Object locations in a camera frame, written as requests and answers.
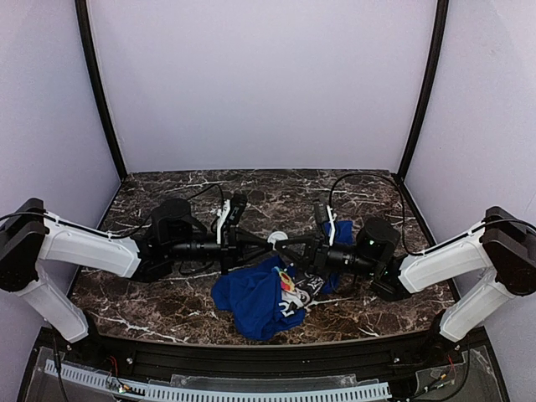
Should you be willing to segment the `blue printed t-shirt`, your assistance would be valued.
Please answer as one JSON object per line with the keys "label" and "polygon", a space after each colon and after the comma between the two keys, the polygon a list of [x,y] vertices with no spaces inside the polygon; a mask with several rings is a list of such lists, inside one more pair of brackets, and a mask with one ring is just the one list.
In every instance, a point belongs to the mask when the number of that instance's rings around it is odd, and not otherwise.
{"label": "blue printed t-shirt", "polygon": [[[278,271],[285,271],[295,284],[294,292],[283,291]],[[211,296],[220,311],[231,312],[234,326],[245,338],[268,341],[277,333],[301,325],[307,308],[319,295],[337,290],[341,274],[319,276],[300,272],[279,255],[221,276]]]}

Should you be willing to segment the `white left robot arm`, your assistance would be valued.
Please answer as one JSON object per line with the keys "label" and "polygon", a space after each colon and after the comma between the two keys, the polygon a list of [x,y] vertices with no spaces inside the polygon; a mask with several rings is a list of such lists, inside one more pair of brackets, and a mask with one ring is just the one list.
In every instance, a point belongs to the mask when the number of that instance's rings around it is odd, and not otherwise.
{"label": "white left robot arm", "polygon": [[90,319],[49,279],[42,263],[62,261],[141,283],[171,274],[178,261],[218,263],[222,274],[273,249],[268,240],[239,227],[247,200],[223,202],[210,231],[183,198],[169,199],[149,215],[145,234],[114,235],[61,219],[38,198],[4,218],[1,227],[1,288],[24,299],[64,340],[92,334]]}

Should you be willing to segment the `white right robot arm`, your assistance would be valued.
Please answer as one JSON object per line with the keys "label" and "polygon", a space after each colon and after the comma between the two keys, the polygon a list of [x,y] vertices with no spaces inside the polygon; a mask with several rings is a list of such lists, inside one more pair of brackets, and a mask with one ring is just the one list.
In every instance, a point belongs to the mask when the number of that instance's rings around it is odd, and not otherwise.
{"label": "white right robot arm", "polygon": [[352,245],[335,241],[331,207],[315,206],[318,230],[289,238],[273,233],[275,250],[303,271],[325,276],[370,276],[371,290],[387,302],[407,299],[439,282],[480,271],[473,288],[435,320],[438,341],[455,344],[506,302],[535,292],[535,227],[500,207],[438,245],[395,256],[402,234],[387,220],[367,219]]}

